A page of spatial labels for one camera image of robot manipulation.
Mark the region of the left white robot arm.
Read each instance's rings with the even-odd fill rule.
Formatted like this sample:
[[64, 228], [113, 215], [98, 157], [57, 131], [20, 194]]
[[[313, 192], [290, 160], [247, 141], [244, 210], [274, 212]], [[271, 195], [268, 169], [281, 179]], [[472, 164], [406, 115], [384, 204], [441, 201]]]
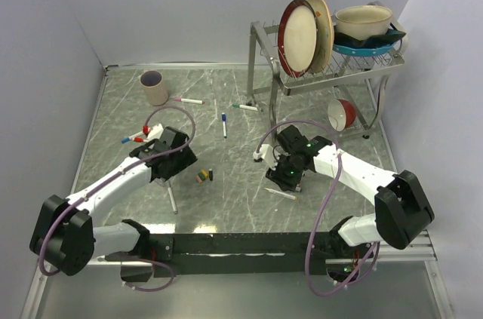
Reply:
[[101, 226], [100, 221], [122, 199], [153, 181], [167, 182], [197, 160], [188, 134], [172, 127], [155, 133], [130, 152], [105, 177], [67, 198], [49, 197], [35, 224], [30, 250], [65, 275], [79, 273], [91, 259], [124, 253], [149, 259], [153, 248], [149, 230], [133, 221]]

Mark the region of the yellow cap marker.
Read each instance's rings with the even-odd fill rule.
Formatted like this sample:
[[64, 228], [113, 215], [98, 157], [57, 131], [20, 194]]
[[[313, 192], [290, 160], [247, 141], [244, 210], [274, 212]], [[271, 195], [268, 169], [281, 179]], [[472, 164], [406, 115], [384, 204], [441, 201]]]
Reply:
[[275, 189], [265, 188], [265, 190], [272, 195], [277, 195], [277, 196], [280, 196], [280, 197], [283, 197], [283, 198], [288, 198], [288, 199], [291, 199], [292, 201], [297, 201], [297, 199], [298, 199], [295, 195], [291, 195], [291, 194], [281, 192], [281, 191], [278, 191], [278, 190], [275, 190]]

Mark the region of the beige plate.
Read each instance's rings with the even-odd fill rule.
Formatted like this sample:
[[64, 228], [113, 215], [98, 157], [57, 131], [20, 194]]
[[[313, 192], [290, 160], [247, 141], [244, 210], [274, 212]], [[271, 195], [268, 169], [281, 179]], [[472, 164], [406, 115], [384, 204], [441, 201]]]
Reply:
[[334, 24], [325, 0], [307, 0], [317, 19], [317, 46], [309, 72], [322, 73], [331, 61], [334, 46]]

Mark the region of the beige ceramic bowl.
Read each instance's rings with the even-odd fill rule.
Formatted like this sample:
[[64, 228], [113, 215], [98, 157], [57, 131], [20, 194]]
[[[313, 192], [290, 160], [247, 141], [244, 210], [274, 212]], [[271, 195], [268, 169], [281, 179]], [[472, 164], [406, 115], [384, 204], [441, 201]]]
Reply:
[[357, 39], [385, 33], [391, 19], [392, 10], [378, 5], [352, 6], [335, 14], [338, 30]]

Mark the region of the blue cap marker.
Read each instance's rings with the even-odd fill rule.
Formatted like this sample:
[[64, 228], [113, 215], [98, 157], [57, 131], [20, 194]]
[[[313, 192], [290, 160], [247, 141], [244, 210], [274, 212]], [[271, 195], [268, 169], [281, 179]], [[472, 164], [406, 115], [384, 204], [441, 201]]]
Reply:
[[226, 124], [226, 113], [222, 112], [221, 114], [221, 119], [222, 119], [222, 127], [223, 127], [223, 138], [227, 138], [227, 124]]

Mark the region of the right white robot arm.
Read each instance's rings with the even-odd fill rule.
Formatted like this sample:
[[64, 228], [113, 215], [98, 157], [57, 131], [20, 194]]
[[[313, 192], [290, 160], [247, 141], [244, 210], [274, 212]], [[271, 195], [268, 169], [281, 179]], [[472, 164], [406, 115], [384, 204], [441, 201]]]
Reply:
[[374, 207], [373, 213], [349, 217], [336, 226], [330, 239], [336, 256], [347, 257], [358, 245], [377, 241], [403, 250], [435, 218], [419, 179], [409, 170], [395, 173], [378, 168], [323, 136], [306, 138], [292, 124], [278, 133], [276, 141], [282, 153], [262, 142], [253, 158], [266, 163], [266, 178], [282, 191], [295, 191], [310, 170], [349, 187]]

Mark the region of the black base frame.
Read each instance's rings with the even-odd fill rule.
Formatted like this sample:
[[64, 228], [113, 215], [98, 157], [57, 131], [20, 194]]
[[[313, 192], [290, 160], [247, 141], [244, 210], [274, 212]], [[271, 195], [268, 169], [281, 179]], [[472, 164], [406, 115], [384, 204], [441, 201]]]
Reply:
[[138, 259], [164, 263], [177, 275], [227, 275], [303, 271], [308, 232], [151, 234], [147, 245], [124, 256], [110, 254], [120, 262], [121, 279], [130, 284], [151, 278], [169, 278], [168, 269], [135, 264]]

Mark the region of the red white bowl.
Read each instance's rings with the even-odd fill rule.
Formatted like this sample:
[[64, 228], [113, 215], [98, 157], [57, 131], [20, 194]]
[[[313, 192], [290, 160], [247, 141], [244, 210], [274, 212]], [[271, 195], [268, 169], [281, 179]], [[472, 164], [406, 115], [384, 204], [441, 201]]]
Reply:
[[350, 127], [356, 119], [356, 110], [348, 100], [335, 99], [328, 105], [329, 122], [335, 131], [343, 131]]

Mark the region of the green cap marker near rack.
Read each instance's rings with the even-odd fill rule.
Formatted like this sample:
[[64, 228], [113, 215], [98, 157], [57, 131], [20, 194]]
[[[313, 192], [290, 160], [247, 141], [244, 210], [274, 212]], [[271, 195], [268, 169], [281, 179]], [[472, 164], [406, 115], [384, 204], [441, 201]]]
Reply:
[[258, 108], [256, 106], [249, 106], [249, 105], [243, 105], [243, 104], [238, 104], [238, 103], [233, 103], [232, 107], [237, 108], [237, 109], [254, 111], [254, 112], [258, 111]]

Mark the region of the red rimmed white plate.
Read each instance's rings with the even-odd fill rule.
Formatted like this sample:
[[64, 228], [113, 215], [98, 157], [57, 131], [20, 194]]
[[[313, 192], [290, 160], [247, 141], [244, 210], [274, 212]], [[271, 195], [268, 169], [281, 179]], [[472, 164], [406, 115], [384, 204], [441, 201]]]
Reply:
[[293, 0], [285, 8], [277, 31], [281, 66], [292, 78], [304, 75], [318, 47], [317, 18], [307, 0]]

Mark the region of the dark blue cloth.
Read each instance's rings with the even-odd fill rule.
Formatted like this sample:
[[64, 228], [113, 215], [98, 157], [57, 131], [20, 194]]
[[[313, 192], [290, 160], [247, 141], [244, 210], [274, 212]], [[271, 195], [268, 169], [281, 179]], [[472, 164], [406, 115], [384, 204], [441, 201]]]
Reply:
[[334, 44], [348, 48], [381, 48], [387, 45], [393, 45], [397, 41], [402, 40], [407, 33], [394, 29], [390, 23], [390, 28], [383, 34], [371, 35], [364, 39], [357, 39], [334, 27]]

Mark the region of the beige cylindrical cup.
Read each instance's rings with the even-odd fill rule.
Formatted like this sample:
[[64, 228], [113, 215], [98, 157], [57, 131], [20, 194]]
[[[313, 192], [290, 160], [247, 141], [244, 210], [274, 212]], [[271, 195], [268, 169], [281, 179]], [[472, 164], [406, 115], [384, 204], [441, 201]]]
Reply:
[[147, 102], [152, 106], [164, 105], [169, 99], [165, 80], [160, 72], [149, 70], [140, 76], [140, 83]]

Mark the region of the blue baking dish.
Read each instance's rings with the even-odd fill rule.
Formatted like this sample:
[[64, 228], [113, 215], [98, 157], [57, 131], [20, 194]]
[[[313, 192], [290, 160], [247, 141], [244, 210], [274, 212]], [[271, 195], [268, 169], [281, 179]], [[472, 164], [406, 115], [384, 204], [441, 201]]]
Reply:
[[377, 57], [388, 53], [394, 45], [401, 41], [406, 33], [395, 29], [390, 24], [385, 34], [372, 35], [365, 40], [358, 40], [345, 33], [339, 32], [334, 27], [333, 51], [352, 57]]

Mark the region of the pink cap marker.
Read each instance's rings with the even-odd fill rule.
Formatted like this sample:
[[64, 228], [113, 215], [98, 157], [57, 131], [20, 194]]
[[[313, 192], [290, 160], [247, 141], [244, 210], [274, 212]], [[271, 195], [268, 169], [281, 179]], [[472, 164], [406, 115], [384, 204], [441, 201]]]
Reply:
[[194, 100], [194, 99], [187, 99], [182, 97], [175, 97], [174, 101], [180, 102], [180, 103], [190, 103], [190, 104], [198, 104], [198, 105], [205, 104], [204, 100]]

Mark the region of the grey marker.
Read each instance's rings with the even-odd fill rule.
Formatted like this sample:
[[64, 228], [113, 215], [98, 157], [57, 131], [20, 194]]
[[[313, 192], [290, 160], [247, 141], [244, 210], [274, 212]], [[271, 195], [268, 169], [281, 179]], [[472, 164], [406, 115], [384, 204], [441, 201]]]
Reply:
[[177, 208], [177, 202], [174, 197], [174, 192], [172, 189], [172, 185], [169, 181], [166, 182], [167, 190], [168, 190], [168, 195], [171, 203], [171, 208], [173, 210], [174, 214], [178, 214], [178, 208]]

